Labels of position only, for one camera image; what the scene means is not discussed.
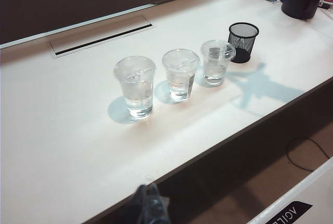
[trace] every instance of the black label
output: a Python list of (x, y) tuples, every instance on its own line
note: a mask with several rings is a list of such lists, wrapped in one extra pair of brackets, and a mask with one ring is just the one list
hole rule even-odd
[(312, 205), (303, 202), (292, 202), (282, 209), (266, 224), (292, 224), (300, 218)]

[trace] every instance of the desk surface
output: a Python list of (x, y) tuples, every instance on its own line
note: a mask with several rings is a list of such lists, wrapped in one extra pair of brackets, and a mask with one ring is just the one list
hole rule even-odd
[[(48, 37), (3, 49), (2, 223), (84, 222), (326, 81), (331, 15), (319, 9), (306, 22), (283, 14), (279, 2), (177, 0), (104, 22), (144, 16), (152, 29), (57, 59)], [(238, 21), (260, 29), (251, 60), (230, 64), (216, 88), (204, 86), (199, 69), (189, 101), (170, 104), (163, 54), (200, 54)], [(140, 122), (128, 120), (112, 74), (131, 55), (158, 69), (153, 114)]]

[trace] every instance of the cable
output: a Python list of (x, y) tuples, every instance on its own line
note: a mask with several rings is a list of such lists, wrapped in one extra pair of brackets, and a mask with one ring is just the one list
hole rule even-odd
[(296, 163), (290, 158), (290, 156), (289, 156), (289, 147), (290, 147), (291, 143), (294, 142), (294, 141), (297, 141), (297, 140), (301, 140), (301, 139), (305, 139), (305, 140), (310, 140), (310, 141), (312, 141), (312, 142), (313, 142), (315, 145), (317, 145), (317, 147), (323, 152), (323, 154), (327, 157), (327, 159), (330, 159), (329, 155), (324, 151), (324, 149), (323, 149), (323, 148), (322, 148), (322, 147), (321, 147), (316, 141), (314, 141), (314, 140), (311, 139), (310, 137), (298, 137), (298, 138), (294, 138), (294, 139), (290, 140), (290, 141), (288, 142), (287, 146), (286, 146), (286, 156), (287, 156), (288, 160), (289, 160), (294, 166), (296, 166), (296, 167), (298, 167), (298, 168), (301, 168), (301, 169), (303, 169), (303, 170), (309, 171), (309, 172), (313, 172), (312, 169), (305, 168), (305, 167), (303, 167), (303, 166), (300, 166), (300, 165), (296, 164)]

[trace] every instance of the black mesh pen holder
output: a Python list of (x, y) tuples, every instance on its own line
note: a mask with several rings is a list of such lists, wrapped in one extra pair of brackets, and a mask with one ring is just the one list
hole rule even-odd
[(250, 60), (255, 37), (259, 29), (250, 23), (237, 22), (229, 27), (229, 39), (236, 49), (236, 57), (231, 60), (234, 63), (245, 63)]

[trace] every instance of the cup of water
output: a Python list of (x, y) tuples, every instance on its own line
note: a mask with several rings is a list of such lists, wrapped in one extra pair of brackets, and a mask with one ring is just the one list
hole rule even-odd
[(226, 41), (212, 40), (202, 44), (203, 77), (211, 85), (221, 85), (228, 68), (229, 61), (236, 55), (232, 44)]
[(193, 51), (175, 49), (163, 55), (162, 63), (165, 67), (169, 82), (170, 96), (176, 102), (189, 98), (196, 69), (200, 65), (200, 58)]
[(120, 60), (113, 69), (119, 80), (130, 115), (147, 118), (152, 111), (154, 62), (143, 56), (130, 56)]

